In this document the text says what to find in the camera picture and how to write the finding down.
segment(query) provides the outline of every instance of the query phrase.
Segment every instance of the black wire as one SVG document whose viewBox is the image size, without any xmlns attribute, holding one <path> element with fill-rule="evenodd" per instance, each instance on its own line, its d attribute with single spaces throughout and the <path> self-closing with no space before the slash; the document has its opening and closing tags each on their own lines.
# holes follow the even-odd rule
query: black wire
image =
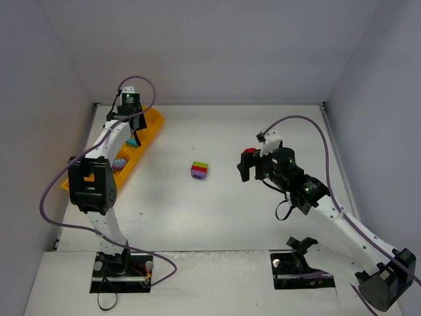
<svg viewBox="0 0 421 316">
<path fill-rule="evenodd" d="M 279 193 L 285 194 L 285 192 L 284 192 L 283 190 L 281 190 L 281 189 L 279 189 L 279 188 L 277 188 L 277 187 L 275 187 L 275 186 L 271 186 L 269 183 L 265 182 L 264 180 L 262 180 L 262 182 L 263 182 L 263 184 L 264 184 L 265 186 L 267 186 L 268 188 L 270 188 L 270 189 L 272 189 L 272 190 L 275 190 L 275 191 L 277 191 L 277 192 L 279 192 Z"/>
<path fill-rule="evenodd" d="M 117 301 L 118 301 L 118 294 L 117 294 L 117 291 L 114 288 L 114 285 L 112 285 L 112 282 L 110 282 L 110 280 L 105 276 L 105 273 L 107 272 L 107 269 L 108 269 L 108 260 L 105 261 L 103 279 L 101 280 L 101 283 L 99 285 L 98 296 L 97 296 L 98 307 L 99 307 L 99 309 L 101 311 L 110 311 L 110 310 L 112 310 L 115 307 L 115 305 L 117 305 Z M 114 302 L 114 304 L 111 307 L 108 307 L 108 308 L 102 307 L 101 304 L 99 303 L 99 295 L 101 293 L 101 290 L 103 289 L 104 281 L 109 284 L 111 290 L 113 290 L 114 291 L 114 294 L 116 294 L 116 301 Z"/>
<path fill-rule="evenodd" d="M 117 90 L 117 91 L 118 92 L 116 94 L 116 97 L 114 98 L 114 101 L 112 103 L 112 107 L 111 107 L 111 110 L 109 111 L 109 114 L 111 114 L 114 111 L 114 106 L 116 105 L 117 98 L 120 96 L 120 94 L 122 93 L 123 90 Z"/>
<path fill-rule="evenodd" d="M 281 203 L 279 203 L 278 204 L 278 206 L 276 207 L 276 209 L 275 209 L 275 217 L 276 217 L 276 219 L 278 219 L 279 221 L 284 221 L 284 220 L 286 220 L 290 215 L 291 215 L 291 212 L 292 212 L 292 210 L 295 208 L 295 206 L 293 206 L 293 205 L 291 205 L 291 207 L 289 208 L 289 210 L 288 210 L 288 213 L 287 213 L 287 215 L 285 215 L 285 217 L 283 218 L 283 219 L 280 219 L 279 217 L 278 217 L 278 208 L 279 208 L 279 206 L 281 205 L 281 204 L 284 204 L 284 203 L 286 203 L 287 202 L 287 200 L 283 200 Z"/>
</svg>

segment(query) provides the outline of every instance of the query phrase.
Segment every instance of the purple lego brick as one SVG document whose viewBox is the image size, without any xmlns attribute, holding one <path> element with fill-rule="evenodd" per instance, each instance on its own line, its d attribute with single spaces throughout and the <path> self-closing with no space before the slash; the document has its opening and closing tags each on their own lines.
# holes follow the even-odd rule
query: purple lego brick
<svg viewBox="0 0 421 316">
<path fill-rule="evenodd" d="M 127 159 L 120 158 L 120 159 L 114 159 L 111 167 L 113 170 L 120 171 L 120 170 L 123 170 L 124 166 L 126 165 L 127 165 Z"/>
<path fill-rule="evenodd" d="M 197 170 L 190 170 L 191 171 L 191 176 L 196 178 L 196 179 L 204 179 L 206 178 L 206 173 L 203 171 L 197 171 Z"/>
</svg>

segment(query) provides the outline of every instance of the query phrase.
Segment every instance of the screw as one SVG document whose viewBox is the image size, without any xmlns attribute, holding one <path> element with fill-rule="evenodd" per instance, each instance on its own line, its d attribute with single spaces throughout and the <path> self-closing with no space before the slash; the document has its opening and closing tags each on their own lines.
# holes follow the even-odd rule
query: screw
<svg viewBox="0 0 421 316">
<path fill-rule="evenodd" d="M 100 271 L 103 268 L 103 263 L 101 261 L 96 261 L 93 264 L 93 270 L 94 271 Z"/>
<path fill-rule="evenodd" d="M 149 271 L 152 271 L 152 269 L 153 269 L 153 262 L 152 262 L 152 261 L 146 261 L 146 263 L 145 263 L 145 267 L 146 267 L 146 269 L 148 269 Z"/>
<path fill-rule="evenodd" d="M 281 264 L 281 261 L 279 259 L 275 259 L 272 261 L 273 268 L 277 268 Z"/>
</svg>

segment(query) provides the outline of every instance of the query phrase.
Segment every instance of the white table surface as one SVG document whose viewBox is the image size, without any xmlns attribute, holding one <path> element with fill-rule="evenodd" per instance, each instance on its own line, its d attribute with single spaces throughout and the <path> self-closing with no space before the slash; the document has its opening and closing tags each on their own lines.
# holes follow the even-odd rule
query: white table surface
<svg viewBox="0 0 421 316">
<path fill-rule="evenodd" d="M 151 293 L 119 294 L 106 313 L 90 294 L 94 252 L 45 253 L 26 307 L 25 316 L 369 316 L 350 286 L 335 280 L 335 288 L 274 290 L 269 251 L 211 251 L 166 253 L 179 267 Z M 155 260 L 153 280 L 171 271 Z M 114 294 L 101 294 L 104 307 Z M 401 316 L 397 306 L 379 315 Z"/>
<path fill-rule="evenodd" d="M 268 250 L 286 249 L 290 236 L 301 239 L 316 234 L 326 246 L 341 248 L 299 211 L 288 221 L 278 222 L 274 208 L 282 196 L 255 180 L 242 183 L 236 169 L 245 148 L 259 147 L 255 134 L 280 117 L 306 115 L 326 131 L 317 106 L 158 109 L 166 122 L 119 193 L 116 216 L 132 246 L 187 252 L 168 253 L 179 267 L 172 278 L 150 294 L 120 294 L 118 305 L 107 315 L 369 315 L 351 287 L 338 279 L 336 289 L 273 289 Z M 98 108 L 88 145 L 102 131 L 108 110 Z M 290 120 L 277 129 L 284 145 L 295 150 L 299 166 L 325 182 L 324 151 L 314 127 Z M 334 192 L 349 207 L 332 147 L 329 149 Z M 205 181 L 190 177 L 192 161 L 209 163 Z M 71 204 L 64 221 L 90 225 Z M 25 316 L 104 315 L 96 295 L 89 294 L 92 251 L 97 250 L 94 235 L 64 229 L 58 251 L 43 256 Z M 156 259 L 153 280 L 170 269 Z M 101 300 L 106 304 L 113 296 L 105 294 Z M 401 313 L 395 304 L 379 315 Z"/>
<path fill-rule="evenodd" d="M 306 115 L 326 128 L 320 109 L 309 106 L 164 106 L 166 121 L 119 192 L 114 206 L 121 231 L 132 246 L 154 251 L 286 249 L 290 236 L 317 236 L 340 249 L 326 230 L 295 210 L 285 222 L 274 216 L 283 196 L 253 179 L 242 183 L 236 165 L 241 152 L 259 147 L 255 135 L 280 117 Z M 102 131 L 109 107 L 99 107 L 88 145 Z M 284 146 L 297 164 L 326 183 L 322 140 L 314 126 L 300 119 L 279 124 Z M 331 177 L 340 202 L 350 208 L 332 147 Z M 193 161 L 209 164 L 205 181 L 190 176 Z M 280 208 L 282 214 L 287 207 Z M 68 204 L 66 223 L 89 226 L 87 217 Z M 59 251 L 97 251 L 97 238 L 65 228 Z"/>
</svg>

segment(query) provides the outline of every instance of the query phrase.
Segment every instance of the cable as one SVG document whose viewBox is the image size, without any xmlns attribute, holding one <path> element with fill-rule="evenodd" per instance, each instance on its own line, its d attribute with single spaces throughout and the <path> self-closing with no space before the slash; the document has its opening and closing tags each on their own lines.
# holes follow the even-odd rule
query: cable
<svg viewBox="0 0 421 316">
<path fill-rule="evenodd" d="M 115 99 L 114 99 L 114 101 L 112 103 L 111 110 L 108 112 L 108 115 L 110 115 L 114 111 L 114 106 L 116 105 L 117 98 L 121 95 L 122 91 L 123 90 L 118 89 L 117 94 L 116 94 L 116 97 L 115 97 Z"/>
<path fill-rule="evenodd" d="M 114 288 L 114 285 L 112 285 L 112 282 L 110 282 L 110 280 L 105 276 L 105 274 L 107 273 L 107 269 L 108 269 L 108 262 L 109 262 L 108 260 L 105 261 L 103 278 L 101 280 L 101 283 L 99 284 L 98 295 L 97 295 L 97 303 L 98 303 L 98 307 L 101 311 L 112 310 L 115 307 L 115 305 L 117 305 L 117 301 L 118 301 L 118 294 L 117 294 L 117 291 Z M 111 307 L 108 307 L 108 308 L 102 307 L 101 304 L 99 303 L 99 295 L 101 293 L 101 290 L 103 289 L 104 281 L 106 281 L 109 284 L 110 288 L 114 291 L 114 294 L 116 294 L 116 301 L 114 302 L 114 304 Z"/>
<path fill-rule="evenodd" d="M 107 238 L 102 232 L 100 232 L 99 230 L 96 230 L 94 228 L 90 228 L 90 227 L 86 227 L 86 226 L 80 226 L 80 225 L 75 225 L 75 224 L 64 224 L 64 223 L 60 223 L 60 222 L 56 222 L 53 221 L 52 219 L 50 219 L 46 214 L 45 214 L 45 209 L 44 209 L 44 204 L 45 204 L 45 199 L 47 198 L 47 194 L 49 193 L 49 191 L 51 190 L 51 188 L 53 187 L 53 185 L 57 182 L 57 180 L 72 166 L 76 163 L 76 161 L 79 161 L 80 159 L 83 159 L 85 157 L 85 155 L 87 153 L 90 153 L 91 151 L 95 150 L 96 148 L 98 148 L 99 146 L 101 146 L 105 140 L 110 136 L 111 131 L 116 128 L 120 123 L 125 122 L 127 120 L 130 120 L 134 117 L 138 117 L 140 115 L 142 115 L 144 112 L 148 111 L 155 103 L 155 100 L 157 99 L 157 91 L 155 89 L 155 86 L 153 85 L 153 83 L 142 76 L 130 76 L 127 77 L 126 79 L 124 79 L 123 81 L 121 81 L 120 85 L 118 86 L 118 90 L 121 89 L 121 86 L 128 81 L 129 79 L 132 78 L 139 78 L 142 79 L 144 81 L 146 81 L 152 88 L 153 91 L 153 98 L 152 98 L 152 102 L 151 104 L 142 112 L 138 112 L 132 115 L 129 115 L 127 117 L 124 117 L 120 120 L 118 120 L 117 122 L 115 122 L 107 131 L 107 133 L 105 133 L 103 139 L 101 141 L 99 141 L 96 145 L 92 146 L 91 148 L 85 150 L 83 153 L 81 153 L 79 156 L 77 156 L 76 158 L 73 158 L 73 160 L 71 160 L 71 162 L 69 162 L 67 164 L 67 166 L 65 166 L 65 168 L 63 170 L 61 170 L 53 179 L 52 181 L 47 185 L 47 187 L 45 188 L 44 192 L 42 193 L 41 199 L 39 201 L 39 213 L 41 215 L 41 217 L 43 218 L 44 221 L 46 221 L 49 224 L 55 225 L 55 226 L 59 226 L 59 227 L 66 227 L 66 228 L 75 228 L 75 229 L 80 229 L 80 230 L 87 230 L 89 232 L 93 232 L 94 234 L 102 237 L 102 239 L 106 240 L 107 242 L 109 242 L 110 244 L 116 245 L 118 247 L 127 249 L 127 250 L 131 250 L 131 251 L 135 251 L 135 252 L 141 252 L 141 253 L 146 253 L 147 255 L 153 255 L 159 259 L 162 259 L 166 262 L 168 262 L 173 268 L 174 270 L 169 273 L 168 275 L 162 277 L 161 279 L 159 279 L 158 281 L 154 282 L 153 284 L 151 284 L 150 286 L 155 286 L 159 283 L 161 283 L 162 281 L 170 278 L 172 275 L 174 275 L 177 272 L 177 265 L 171 261 L 169 258 L 164 257 L 163 255 L 160 255 L 158 253 L 155 252 L 151 252 L 151 251 L 146 251 L 146 250 L 142 250 L 139 248 L 135 248 L 135 247 L 131 247 L 129 245 L 124 245 L 124 244 L 119 244 L 118 242 L 115 242 L 113 240 L 111 240 L 110 238 Z"/>
<path fill-rule="evenodd" d="M 284 204 L 284 203 L 286 203 L 287 202 L 287 200 L 285 199 L 285 200 L 283 200 L 282 202 L 280 202 L 279 204 L 278 204 L 278 206 L 276 207 L 276 209 L 275 209 L 275 217 L 276 217 L 276 219 L 278 219 L 279 221 L 285 221 L 285 220 L 287 220 L 288 219 L 288 217 L 291 215 L 291 212 L 292 212 L 292 210 L 295 208 L 294 206 L 290 206 L 289 207 L 289 210 L 288 210 L 288 212 L 287 212 L 287 215 L 285 215 L 284 217 L 283 217 L 283 219 L 280 219 L 279 217 L 278 217 L 278 208 L 279 208 L 279 206 L 281 205 L 281 204 Z"/>
<path fill-rule="evenodd" d="M 320 126 L 313 121 L 311 118 L 309 117 L 305 117 L 303 115 L 289 115 L 287 117 L 283 117 L 279 120 L 277 120 L 276 122 L 274 122 L 272 125 L 270 125 L 264 132 L 263 135 L 265 135 L 269 130 L 271 130 L 275 125 L 285 121 L 285 120 L 289 120 L 289 119 L 303 119 L 306 120 L 308 122 L 310 122 L 311 124 L 314 125 L 314 127 L 316 127 L 317 131 L 319 132 L 320 136 L 322 137 L 322 141 L 323 141 L 323 146 L 324 146 L 324 152 L 325 152 L 325 161 L 326 161 L 326 183 L 328 185 L 328 189 L 329 189 L 329 194 L 330 197 L 336 207 L 336 209 L 339 211 L 339 213 L 342 213 L 341 207 L 339 206 L 334 192 L 332 190 L 332 184 L 330 182 L 330 171 L 329 171 L 329 150 L 328 150 L 328 143 L 326 141 L 326 137 L 322 131 L 322 129 L 320 128 Z M 409 275 L 416 283 L 418 283 L 419 286 L 421 286 L 421 280 L 412 272 L 410 271 L 408 268 L 406 268 L 402 263 L 400 263 L 398 260 L 396 260 L 394 257 L 392 257 L 390 254 L 388 254 L 386 251 L 384 251 L 381 247 L 379 247 L 375 242 L 373 242 L 364 232 L 361 231 L 361 229 L 359 229 L 354 222 L 347 216 L 346 213 L 343 214 L 343 218 L 355 229 L 356 232 L 358 232 L 361 237 L 363 237 L 371 246 L 373 246 L 374 249 L 378 250 L 382 255 L 384 255 L 386 258 L 388 258 L 391 262 L 393 262 L 394 264 L 396 264 L 399 268 L 401 268 L 407 275 Z"/>
<path fill-rule="evenodd" d="M 265 186 L 267 186 L 268 188 L 270 188 L 270 189 L 272 189 L 272 190 L 275 190 L 275 191 L 277 191 L 277 192 L 279 192 L 279 193 L 285 194 L 285 192 L 284 192 L 283 190 L 281 190 L 281 189 L 279 189 L 279 188 L 277 188 L 277 187 L 275 187 L 275 186 L 271 186 L 269 183 L 265 182 L 263 179 L 262 179 L 262 182 L 263 182 L 263 184 L 264 184 Z"/>
</svg>

